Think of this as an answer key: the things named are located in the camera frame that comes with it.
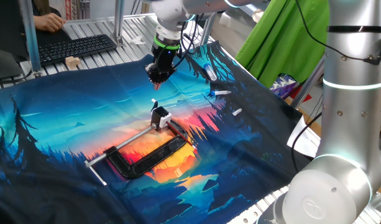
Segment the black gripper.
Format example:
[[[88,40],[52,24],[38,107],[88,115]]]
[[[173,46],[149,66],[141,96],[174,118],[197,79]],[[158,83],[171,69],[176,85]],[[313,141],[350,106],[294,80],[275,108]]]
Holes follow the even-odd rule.
[[[154,90],[159,90],[162,83],[167,81],[175,72],[173,69],[173,59],[177,55],[178,49],[169,49],[168,47],[152,47],[154,61],[145,66],[149,81],[153,84]],[[156,81],[156,72],[163,72],[158,75]]]

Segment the person's bare hand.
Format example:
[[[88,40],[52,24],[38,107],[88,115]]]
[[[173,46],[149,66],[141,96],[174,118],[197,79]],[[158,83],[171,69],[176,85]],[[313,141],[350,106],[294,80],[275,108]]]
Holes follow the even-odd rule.
[[[37,30],[53,33],[62,29],[66,20],[54,13],[50,13],[44,16],[34,16],[34,23]]]

